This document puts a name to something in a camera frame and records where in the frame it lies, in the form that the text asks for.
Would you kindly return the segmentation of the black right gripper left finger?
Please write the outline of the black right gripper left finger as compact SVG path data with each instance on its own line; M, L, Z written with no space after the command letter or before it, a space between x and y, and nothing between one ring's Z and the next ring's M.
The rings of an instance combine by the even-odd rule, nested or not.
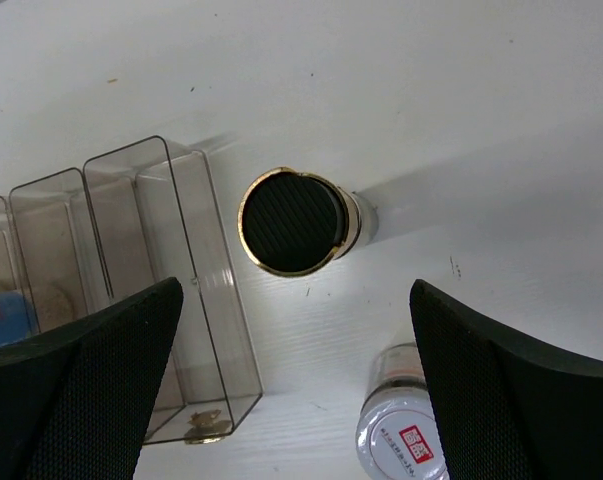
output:
M0 479L133 477L183 306L168 278L0 348Z

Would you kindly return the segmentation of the yellow cap spice bottle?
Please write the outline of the yellow cap spice bottle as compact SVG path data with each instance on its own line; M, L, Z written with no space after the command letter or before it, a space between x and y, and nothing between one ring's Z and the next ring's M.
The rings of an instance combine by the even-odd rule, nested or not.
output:
M32 300L41 332L53 330L75 320L71 299L54 285L34 287Z

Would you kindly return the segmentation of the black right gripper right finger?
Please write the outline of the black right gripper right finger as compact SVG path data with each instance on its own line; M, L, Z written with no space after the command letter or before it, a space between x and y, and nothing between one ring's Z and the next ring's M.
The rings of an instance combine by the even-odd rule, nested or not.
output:
M453 479L603 479L603 361L550 345L424 280L410 313Z

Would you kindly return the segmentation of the white cap red logo jar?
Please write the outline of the white cap red logo jar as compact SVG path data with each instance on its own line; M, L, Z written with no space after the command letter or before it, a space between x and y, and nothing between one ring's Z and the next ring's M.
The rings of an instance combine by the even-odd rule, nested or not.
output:
M355 441L372 479L450 477L414 342L390 346L372 363Z

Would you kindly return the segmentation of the black gold cap spice bottle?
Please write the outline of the black gold cap spice bottle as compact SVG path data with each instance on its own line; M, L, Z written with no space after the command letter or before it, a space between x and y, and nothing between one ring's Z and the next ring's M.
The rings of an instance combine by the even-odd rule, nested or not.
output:
M260 175L237 214L247 256L263 271L284 278L310 275L368 245L378 225L367 199L289 167Z

